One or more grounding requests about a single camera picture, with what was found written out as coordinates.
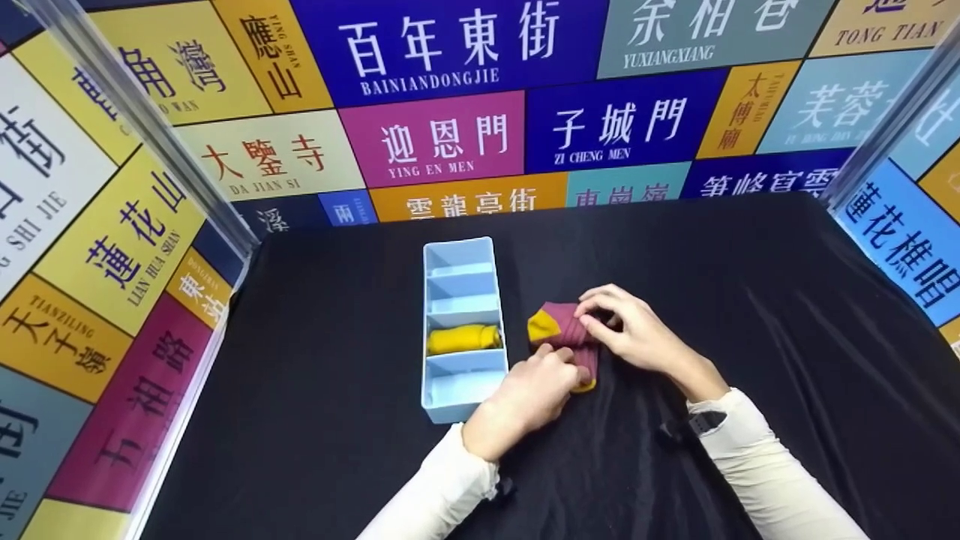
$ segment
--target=black fabric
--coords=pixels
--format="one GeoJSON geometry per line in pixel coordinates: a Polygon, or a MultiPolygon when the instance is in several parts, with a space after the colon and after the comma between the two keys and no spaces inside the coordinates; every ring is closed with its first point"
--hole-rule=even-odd
{"type": "MultiPolygon", "coordinates": [[[[354,538],[446,430],[419,404],[421,247],[480,235],[511,362],[544,301],[618,283],[753,398],[872,539],[960,537],[960,362],[792,194],[271,236],[143,538],[354,538]]],[[[664,378],[602,352],[596,389],[504,458],[513,496],[451,538],[757,538],[702,449],[657,442],[683,411],[664,378]]]]}

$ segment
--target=left hand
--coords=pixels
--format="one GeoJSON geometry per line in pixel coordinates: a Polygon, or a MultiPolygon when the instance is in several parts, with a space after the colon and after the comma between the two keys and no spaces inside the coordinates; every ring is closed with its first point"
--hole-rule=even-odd
{"type": "Polygon", "coordinates": [[[499,388],[477,407],[462,431],[468,452],[493,462],[524,435],[556,420],[570,390],[590,381],[590,373],[573,363],[573,351],[540,345],[518,362],[499,388]]]}

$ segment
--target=plastic organizer compartment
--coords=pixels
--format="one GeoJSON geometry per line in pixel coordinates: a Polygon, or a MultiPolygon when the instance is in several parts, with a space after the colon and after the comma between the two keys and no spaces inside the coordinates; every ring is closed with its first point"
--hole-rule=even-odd
{"type": "Polygon", "coordinates": [[[464,422],[509,370],[503,311],[488,236],[423,246],[423,379],[420,405],[434,424],[464,422]],[[428,356],[430,331],[496,325],[501,347],[428,356]]]}

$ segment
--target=wristwatch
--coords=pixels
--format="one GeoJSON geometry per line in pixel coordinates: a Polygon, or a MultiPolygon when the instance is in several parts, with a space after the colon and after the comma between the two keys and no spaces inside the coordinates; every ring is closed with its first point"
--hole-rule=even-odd
{"type": "Polygon", "coordinates": [[[700,435],[703,435],[707,431],[716,430],[719,428],[726,419],[726,412],[721,412],[719,410],[708,410],[705,412],[691,414],[686,420],[686,423],[690,426],[690,430],[693,431],[693,436],[700,438],[700,435]]]}
{"type": "Polygon", "coordinates": [[[700,435],[719,428],[727,419],[727,413],[708,410],[691,414],[683,420],[667,420],[660,425],[657,435],[660,441],[676,448],[700,438],[700,435]]]}

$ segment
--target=cuff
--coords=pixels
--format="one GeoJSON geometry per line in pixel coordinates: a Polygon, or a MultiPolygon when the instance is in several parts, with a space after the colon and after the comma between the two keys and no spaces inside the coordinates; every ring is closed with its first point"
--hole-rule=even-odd
{"type": "Polygon", "coordinates": [[[738,450],[774,438],[763,413],[746,394],[736,388],[719,400],[697,404],[686,403],[690,414],[706,411],[724,412],[727,418],[720,425],[700,435],[700,442],[711,457],[738,454],[738,450]]]}
{"type": "Polygon", "coordinates": [[[441,486],[449,502],[490,499],[496,496],[500,475],[495,463],[467,452],[461,434],[463,424],[454,424],[423,460],[420,470],[441,486]]]}

